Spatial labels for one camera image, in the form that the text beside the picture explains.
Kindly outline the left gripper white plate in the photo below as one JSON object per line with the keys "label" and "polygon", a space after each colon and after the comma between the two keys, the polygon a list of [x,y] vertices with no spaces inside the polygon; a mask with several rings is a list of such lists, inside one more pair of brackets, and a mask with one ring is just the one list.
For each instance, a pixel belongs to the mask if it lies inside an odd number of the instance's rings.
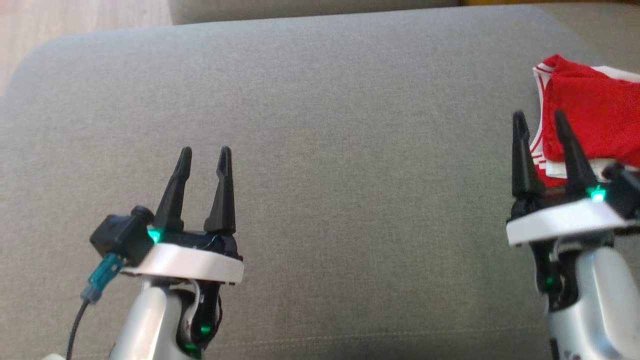
{"label": "left gripper white plate", "polygon": [[[192,148],[185,146],[155,213],[152,226],[170,232],[185,229],[182,219]],[[122,328],[124,358],[200,358],[222,321],[222,285],[237,285],[245,269],[233,237],[236,232],[233,153],[222,146],[215,169],[218,183],[204,235],[170,239],[150,250],[140,265],[123,273],[142,279],[142,290]]]}

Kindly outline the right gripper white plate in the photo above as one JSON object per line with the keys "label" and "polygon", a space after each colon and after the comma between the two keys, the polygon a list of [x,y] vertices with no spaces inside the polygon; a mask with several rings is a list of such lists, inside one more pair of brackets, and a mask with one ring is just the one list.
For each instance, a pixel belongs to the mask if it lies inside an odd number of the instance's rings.
{"label": "right gripper white plate", "polygon": [[526,246],[534,255],[535,284],[547,297],[551,312],[566,309],[576,301],[578,255],[611,247],[614,235],[639,232],[639,192],[598,187],[578,137],[564,111],[554,114],[558,140],[563,148],[566,194],[586,194],[546,208],[537,208],[534,198],[546,193],[538,178],[530,150],[530,130],[522,111],[512,114],[511,191],[518,199],[506,223],[508,244]]}

